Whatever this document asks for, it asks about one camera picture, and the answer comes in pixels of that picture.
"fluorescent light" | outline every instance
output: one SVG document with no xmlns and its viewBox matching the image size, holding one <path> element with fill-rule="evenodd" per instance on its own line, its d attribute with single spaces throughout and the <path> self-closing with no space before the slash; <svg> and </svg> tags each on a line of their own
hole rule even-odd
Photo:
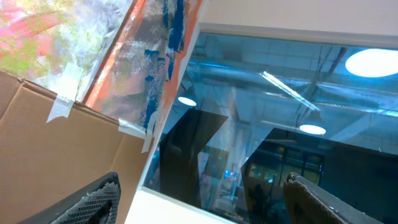
<svg viewBox="0 0 398 224">
<path fill-rule="evenodd" d="M 352 55 L 346 68 L 354 75 L 368 78 L 385 77 L 398 73 L 398 51 L 367 49 Z"/>
<path fill-rule="evenodd" d="M 270 73 L 263 72 L 260 73 L 260 75 L 265 78 L 267 81 L 272 83 L 274 86 L 280 88 L 281 90 L 285 91 L 287 94 L 304 104 L 305 106 L 309 107 L 311 110 L 317 110 L 319 111 L 319 108 L 312 103 L 310 103 L 308 100 L 306 100 L 304 97 L 300 96 L 296 91 L 292 90 L 289 88 L 287 85 L 282 83 L 279 79 L 275 78 L 275 76 L 271 75 Z"/>
<path fill-rule="evenodd" d="M 179 102 L 181 102 L 181 103 L 183 103 L 185 105 L 188 105 L 188 106 L 196 106 L 197 105 L 197 103 L 195 101 L 193 101 L 191 99 L 188 99 L 186 97 L 183 97 L 183 96 L 180 96 L 178 98 L 178 100 L 179 100 Z"/>
<path fill-rule="evenodd" d="M 309 134 L 325 134 L 326 130 L 322 127 L 311 125 L 311 124 L 303 124 L 300 126 L 300 130 Z"/>
</svg>

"cardboard box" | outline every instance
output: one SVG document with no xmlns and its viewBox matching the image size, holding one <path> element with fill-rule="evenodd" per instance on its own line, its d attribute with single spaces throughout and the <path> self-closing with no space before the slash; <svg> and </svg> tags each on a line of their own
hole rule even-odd
<svg viewBox="0 0 398 224">
<path fill-rule="evenodd" d="M 148 152 L 118 122 L 75 103 L 47 122 L 57 95 L 0 72 L 0 223 L 16 223 L 115 171 L 124 223 Z"/>
</svg>

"ceiling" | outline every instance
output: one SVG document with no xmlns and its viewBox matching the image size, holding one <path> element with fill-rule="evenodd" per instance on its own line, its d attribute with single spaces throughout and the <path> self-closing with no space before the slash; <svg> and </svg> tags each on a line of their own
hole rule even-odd
<svg viewBox="0 0 398 224">
<path fill-rule="evenodd" d="M 363 78 L 345 61 L 366 49 L 333 44 L 200 34 L 178 89 L 194 86 L 197 108 L 229 116 L 257 147 L 273 127 L 298 131 L 311 110 L 266 80 L 266 71 L 320 110 L 325 139 L 398 154 L 398 74 Z M 177 100 L 164 132 L 188 109 Z M 214 138 L 223 138 L 222 127 Z"/>
</svg>

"tape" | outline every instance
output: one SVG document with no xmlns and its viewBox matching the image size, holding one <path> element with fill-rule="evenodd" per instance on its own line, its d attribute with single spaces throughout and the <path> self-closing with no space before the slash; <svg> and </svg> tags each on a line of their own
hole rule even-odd
<svg viewBox="0 0 398 224">
<path fill-rule="evenodd" d="M 154 134 L 154 126 L 155 126 L 155 122 L 157 120 L 158 115 L 159 115 L 159 112 L 155 111 L 152 113 L 152 115 L 149 118 L 147 135 L 145 137 L 144 146 L 142 147 L 141 153 L 149 151 L 150 142 L 152 141 L 152 136 Z"/>
<path fill-rule="evenodd" d="M 57 79 L 50 90 L 57 93 L 57 97 L 52 105 L 47 123 L 55 118 L 68 118 L 70 110 L 76 99 L 77 89 L 80 77 L 83 74 L 83 68 L 74 63 L 68 63 L 62 76 Z"/>
<path fill-rule="evenodd" d="M 125 119 L 119 118 L 119 131 L 129 134 L 131 136 L 135 136 L 138 138 L 142 138 L 145 139 L 145 130 L 144 128 L 136 125 L 136 124 L 132 124 L 128 121 L 126 121 Z"/>
</svg>

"brown cardboard sheet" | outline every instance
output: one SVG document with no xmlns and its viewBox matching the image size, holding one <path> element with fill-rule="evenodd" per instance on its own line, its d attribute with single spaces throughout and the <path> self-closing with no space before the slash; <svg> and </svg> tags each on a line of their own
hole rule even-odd
<svg viewBox="0 0 398 224">
<path fill-rule="evenodd" d="M 109 171 L 119 174 L 124 223 L 148 153 L 118 122 L 75 103 L 46 123 L 56 94 L 0 72 L 0 223 L 16 223 Z"/>
</svg>

